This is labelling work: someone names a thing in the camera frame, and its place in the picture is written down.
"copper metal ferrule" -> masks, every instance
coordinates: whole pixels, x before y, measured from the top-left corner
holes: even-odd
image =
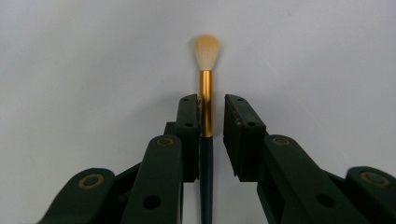
[[[200,107],[201,125],[203,127],[201,136],[213,136],[213,94],[212,94],[212,71],[205,70],[200,73]]]

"brush bristles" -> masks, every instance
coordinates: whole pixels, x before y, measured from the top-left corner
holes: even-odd
[[[201,35],[195,40],[194,50],[201,71],[212,70],[219,55],[220,42],[213,35]]]

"beige bristles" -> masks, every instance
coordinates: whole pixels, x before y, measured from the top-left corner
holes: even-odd
[[[201,35],[195,40],[194,50],[201,71],[212,70],[218,58],[220,42],[213,35]]]

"screw hole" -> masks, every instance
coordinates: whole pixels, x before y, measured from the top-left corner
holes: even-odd
[[[335,200],[326,194],[319,194],[317,196],[317,200],[318,200],[318,203],[320,203],[321,205],[323,205],[325,207],[329,207],[329,208],[335,207]]]
[[[161,198],[156,196],[156,195],[151,195],[148,196],[147,198],[145,198],[145,200],[143,201],[143,206],[148,209],[154,209],[157,208],[158,206],[160,206],[161,204]]]

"gold ferrule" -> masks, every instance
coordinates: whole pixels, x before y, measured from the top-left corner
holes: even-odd
[[[200,107],[202,137],[213,136],[213,95],[212,95],[212,71],[201,71],[200,74]]]

